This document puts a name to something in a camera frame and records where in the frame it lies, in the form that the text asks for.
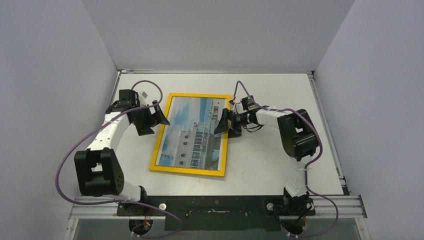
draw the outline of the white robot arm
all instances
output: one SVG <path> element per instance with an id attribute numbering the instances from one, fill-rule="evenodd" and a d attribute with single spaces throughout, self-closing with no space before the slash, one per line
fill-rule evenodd
<path id="1" fill-rule="evenodd" d="M 290 176 L 283 193 L 288 202 L 285 209 L 306 210 L 311 206 L 313 208 L 312 199 L 309 198 L 309 192 L 305 186 L 305 165 L 308 163 L 307 158 L 313 156 L 319 146 L 316 136 L 296 114 L 260 109 L 252 102 L 252 99 L 253 96 L 241 99 L 244 110 L 242 113 L 236 109 L 233 110 L 236 105 L 230 101 L 232 108 L 222 110 L 221 120 L 214 133 L 228 131 L 229 138 L 240 137 L 242 127 L 246 128 L 250 123 L 278 129 L 282 146 L 287 155 L 292 157 Z M 306 110 L 299 109 L 297 112 L 313 126 Z"/>
<path id="2" fill-rule="evenodd" d="M 119 91 L 119 100 L 106 110 L 103 124 L 110 122 L 120 113 L 142 106 L 147 106 L 145 92 L 139 96 L 136 91 L 124 89 Z M 138 135 L 153 134 L 152 127 L 158 124 L 169 125 L 159 106 L 155 113 L 149 108 L 134 110 L 98 132 L 93 142 L 84 150 L 77 151 L 74 156 L 79 190 L 83 196 L 107 196 L 114 199 L 144 202 L 147 197 L 142 186 L 125 181 L 124 173 L 115 155 L 115 149 L 130 124 L 134 124 Z"/>

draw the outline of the gray wall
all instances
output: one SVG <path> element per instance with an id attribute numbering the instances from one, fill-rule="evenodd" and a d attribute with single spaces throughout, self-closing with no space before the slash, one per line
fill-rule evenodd
<path id="1" fill-rule="evenodd" d="M 62 239 L 56 169 L 101 124 L 117 72 L 80 0 L 2 1 L 0 33 L 0 239 Z M 78 193 L 72 159 L 61 185 Z"/>
<path id="2" fill-rule="evenodd" d="M 118 69 L 315 70 L 354 0 L 82 0 Z"/>
<path id="3" fill-rule="evenodd" d="M 356 0 L 316 70 L 371 236 L 424 239 L 424 1 Z"/>

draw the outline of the framed photo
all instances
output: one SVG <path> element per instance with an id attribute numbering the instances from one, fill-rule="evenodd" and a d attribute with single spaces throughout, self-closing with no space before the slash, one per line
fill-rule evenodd
<path id="1" fill-rule="evenodd" d="M 214 134 L 230 95 L 170 93 L 150 170 L 223 177 L 228 133 Z"/>

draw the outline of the bolt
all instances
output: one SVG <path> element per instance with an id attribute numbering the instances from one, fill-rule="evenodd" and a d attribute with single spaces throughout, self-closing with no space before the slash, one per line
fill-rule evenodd
<path id="1" fill-rule="evenodd" d="M 269 211 L 272 211 L 273 208 L 274 208 L 274 204 L 272 202 L 270 202 L 266 205 L 266 209 L 268 209 Z"/>
<path id="2" fill-rule="evenodd" d="M 165 210 L 165 209 L 167 209 L 167 205 L 165 203 L 161 203 L 161 204 L 159 204 L 159 209 Z"/>

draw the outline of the tabletop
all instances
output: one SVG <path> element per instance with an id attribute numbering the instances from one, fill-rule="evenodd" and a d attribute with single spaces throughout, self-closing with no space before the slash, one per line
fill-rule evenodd
<path id="1" fill-rule="evenodd" d="M 308 170 L 309 187 L 325 195 L 341 195 L 342 187 L 335 160 L 326 136 L 319 108 L 307 74 L 252 73 L 152 73 L 122 74 L 118 91 L 130 89 L 140 80 L 150 80 L 160 86 L 166 108 L 169 93 L 233 95 L 236 82 L 242 81 L 256 102 L 279 109 L 307 110 L 323 144 L 321 158 Z M 147 102 L 158 100 L 159 91 L 149 83 L 135 87 L 146 92 Z M 238 88 L 236 99 L 246 93 Z M 243 132 L 241 137 L 228 140 L 224 177 L 185 175 L 149 171 L 159 127 L 155 134 L 138 136 L 134 125 L 122 136 L 116 155 L 125 180 L 143 186 L 151 196 L 222 196 L 222 195 L 282 195 L 290 175 L 290 158 L 284 151 L 280 133 L 273 127 L 263 127 L 255 133 Z"/>

